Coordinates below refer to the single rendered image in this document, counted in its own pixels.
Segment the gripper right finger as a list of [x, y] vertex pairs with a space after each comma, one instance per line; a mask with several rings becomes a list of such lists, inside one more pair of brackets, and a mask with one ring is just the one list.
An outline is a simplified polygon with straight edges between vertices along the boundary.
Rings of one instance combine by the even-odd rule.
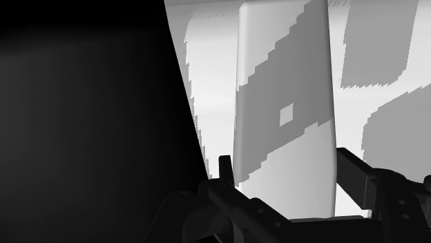
[[372, 168], [346, 148], [337, 148], [337, 183], [382, 226], [382, 243], [431, 243], [431, 182], [417, 183], [384, 168]]

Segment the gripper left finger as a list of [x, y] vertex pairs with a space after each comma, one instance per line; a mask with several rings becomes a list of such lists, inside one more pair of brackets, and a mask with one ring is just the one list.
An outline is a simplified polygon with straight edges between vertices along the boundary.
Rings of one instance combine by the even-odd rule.
[[169, 193], [144, 243], [202, 243], [221, 233], [233, 234], [234, 243], [292, 243], [292, 223], [262, 200], [238, 191], [230, 162], [230, 156], [220, 156], [220, 178], [203, 181], [197, 195]]

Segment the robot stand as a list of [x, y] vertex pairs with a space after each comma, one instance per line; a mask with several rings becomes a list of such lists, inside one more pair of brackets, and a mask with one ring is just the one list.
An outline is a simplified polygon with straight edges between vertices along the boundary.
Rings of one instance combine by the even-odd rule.
[[164, 0], [0, 0], [0, 243], [144, 243], [206, 177]]

